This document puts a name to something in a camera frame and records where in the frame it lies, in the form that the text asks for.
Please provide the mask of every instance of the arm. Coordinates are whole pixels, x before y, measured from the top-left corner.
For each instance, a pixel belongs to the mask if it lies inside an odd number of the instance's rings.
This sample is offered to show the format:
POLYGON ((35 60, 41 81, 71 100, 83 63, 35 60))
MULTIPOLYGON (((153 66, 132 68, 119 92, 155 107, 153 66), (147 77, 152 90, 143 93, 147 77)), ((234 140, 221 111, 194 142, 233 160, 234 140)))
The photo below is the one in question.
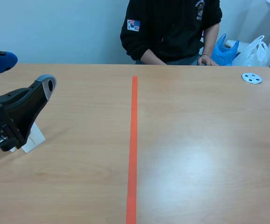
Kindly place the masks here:
POLYGON ((162 62, 156 55, 148 49, 140 59, 144 64, 157 64, 157 65, 166 65, 162 62))
POLYGON ((219 29, 220 24, 218 23, 204 30, 204 49, 202 54, 211 57, 215 47, 215 42, 217 41, 219 29))
POLYGON ((210 0, 208 11, 202 20, 204 30, 204 49, 202 56, 198 61, 198 65, 202 65, 202 63, 206 63, 206 65, 217 65, 211 59, 211 55, 219 33, 222 16, 220 0, 210 0))
POLYGON ((126 50, 127 55, 130 55, 134 61, 140 60, 150 48, 148 41, 147 2, 146 0, 130 0, 121 29, 120 39, 122 46, 126 50), (137 29, 131 27, 128 20, 136 21, 137 29))

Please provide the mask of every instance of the embroidered logo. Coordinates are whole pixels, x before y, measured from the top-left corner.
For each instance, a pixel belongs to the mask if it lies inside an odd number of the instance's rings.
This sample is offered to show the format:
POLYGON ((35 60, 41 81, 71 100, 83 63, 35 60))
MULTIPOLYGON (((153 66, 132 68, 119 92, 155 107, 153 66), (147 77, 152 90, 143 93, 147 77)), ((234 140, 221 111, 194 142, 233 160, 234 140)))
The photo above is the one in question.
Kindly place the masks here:
POLYGON ((200 21, 203 15, 204 0, 199 0, 196 4, 196 7, 198 8, 198 14, 196 19, 200 21))

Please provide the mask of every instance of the flag patch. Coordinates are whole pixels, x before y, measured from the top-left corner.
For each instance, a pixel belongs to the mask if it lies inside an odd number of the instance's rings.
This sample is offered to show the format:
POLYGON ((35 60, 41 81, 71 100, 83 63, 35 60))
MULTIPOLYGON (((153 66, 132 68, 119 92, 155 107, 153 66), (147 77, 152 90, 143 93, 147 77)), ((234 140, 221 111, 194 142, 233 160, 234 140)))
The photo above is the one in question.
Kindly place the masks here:
POLYGON ((127 20, 127 29, 139 32, 140 30, 140 21, 137 20, 127 20))

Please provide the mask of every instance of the white plastic bag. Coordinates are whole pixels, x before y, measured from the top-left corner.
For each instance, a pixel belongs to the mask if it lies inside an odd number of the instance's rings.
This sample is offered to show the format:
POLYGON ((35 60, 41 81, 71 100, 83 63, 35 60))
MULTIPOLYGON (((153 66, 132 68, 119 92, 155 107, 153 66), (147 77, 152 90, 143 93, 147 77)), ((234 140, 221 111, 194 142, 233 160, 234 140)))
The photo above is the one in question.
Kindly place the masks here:
POLYGON ((232 66, 267 66, 269 48, 262 41, 264 35, 250 43, 232 62, 232 66))

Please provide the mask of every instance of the sleeve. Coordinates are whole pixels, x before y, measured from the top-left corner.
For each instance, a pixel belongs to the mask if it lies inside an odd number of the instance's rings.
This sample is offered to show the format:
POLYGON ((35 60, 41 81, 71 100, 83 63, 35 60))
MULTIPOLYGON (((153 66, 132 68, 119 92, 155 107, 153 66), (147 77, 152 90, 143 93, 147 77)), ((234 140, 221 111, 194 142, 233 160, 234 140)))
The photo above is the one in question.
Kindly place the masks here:
POLYGON ((134 61, 140 60, 143 54, 150 48, 146 2, 146 0, 130 0, 121 29, 120 39, 122 46, 126 50, 127 55, 130 55, 134 61), (131 27, 128 21, 135 22, 136 28, 131 27))
POLYGON ((208 11, 203 20, 203 30, 221 22, 223 13, 220 8, 220 0, 210 0, 208 11))

